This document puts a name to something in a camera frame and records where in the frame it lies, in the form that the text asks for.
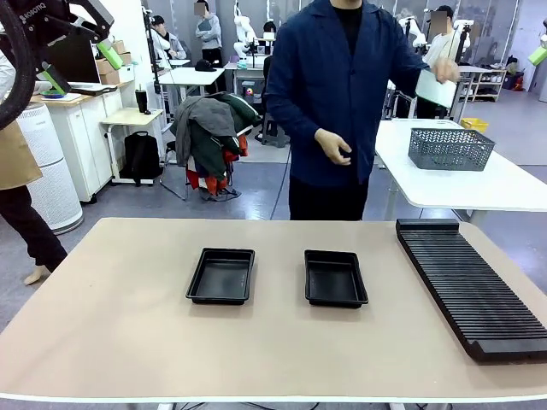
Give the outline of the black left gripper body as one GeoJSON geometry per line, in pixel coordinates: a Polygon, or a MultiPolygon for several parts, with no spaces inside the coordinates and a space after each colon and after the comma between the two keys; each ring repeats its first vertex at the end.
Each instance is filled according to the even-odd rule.
{"type": "Polygon", "coordinates": [[[68,1],[10,0],[10,7],[26,32],[41,46],[66,37],[77,20],[70,11],[68,1]]]}

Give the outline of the person's left hand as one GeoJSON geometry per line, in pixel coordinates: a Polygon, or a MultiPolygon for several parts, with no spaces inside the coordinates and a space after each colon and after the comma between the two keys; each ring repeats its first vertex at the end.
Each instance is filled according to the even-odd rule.
{"type": "Polygon", "coordinates": [[[446,81],[457,82],[460,70],[457,64],[448,58],[438,58],[432,65],[432,72],[436,80],[443,84],[446,81]]]}

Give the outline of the person's right hand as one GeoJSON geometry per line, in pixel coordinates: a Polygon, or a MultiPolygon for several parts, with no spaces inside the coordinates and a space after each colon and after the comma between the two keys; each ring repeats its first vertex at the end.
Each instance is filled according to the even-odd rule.
{"type": "Polygon", "coordinates": [[[351,164],[351,147],[338,134],[320,128],[315,132],[315,141],[332,163],[340,166],[351,164]]]}

